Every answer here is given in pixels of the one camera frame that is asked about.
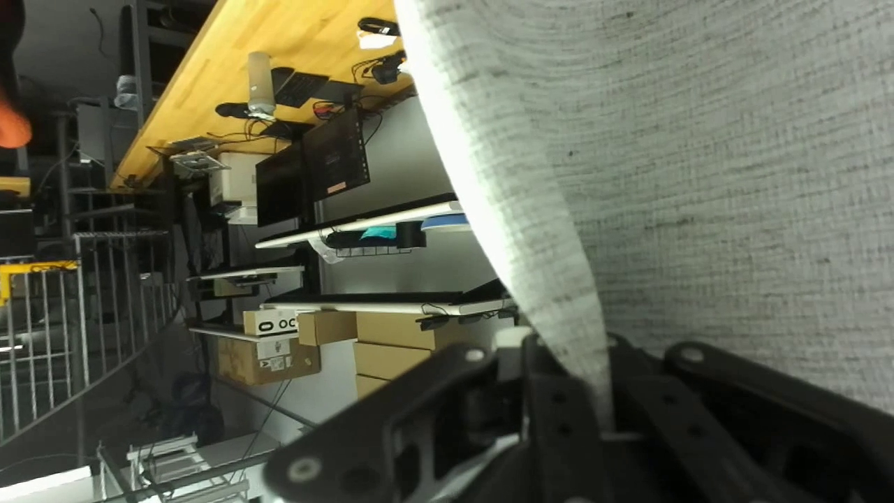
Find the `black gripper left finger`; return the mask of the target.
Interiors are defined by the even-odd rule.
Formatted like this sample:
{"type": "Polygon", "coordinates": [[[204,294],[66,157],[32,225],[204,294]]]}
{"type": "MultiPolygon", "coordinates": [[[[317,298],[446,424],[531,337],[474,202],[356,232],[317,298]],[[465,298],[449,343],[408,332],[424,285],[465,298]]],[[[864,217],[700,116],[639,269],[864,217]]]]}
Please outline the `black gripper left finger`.
{"type": "Polygon", "coordinates": [[[449,347],[280,447],[284,503],[428,503],[518,431],[516,350],[449,347]]]}

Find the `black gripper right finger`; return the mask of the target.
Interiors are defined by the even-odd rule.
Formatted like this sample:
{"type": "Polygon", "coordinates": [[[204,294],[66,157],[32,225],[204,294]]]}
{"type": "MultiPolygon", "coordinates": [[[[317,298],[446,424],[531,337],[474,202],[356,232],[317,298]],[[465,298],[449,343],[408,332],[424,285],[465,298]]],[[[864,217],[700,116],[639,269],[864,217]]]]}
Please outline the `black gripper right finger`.
{"type": "Polygon", "coordinates": [[[735,352],[611,341],[622,422],[679,503],[894,503],[894,417],[735,352]]]}

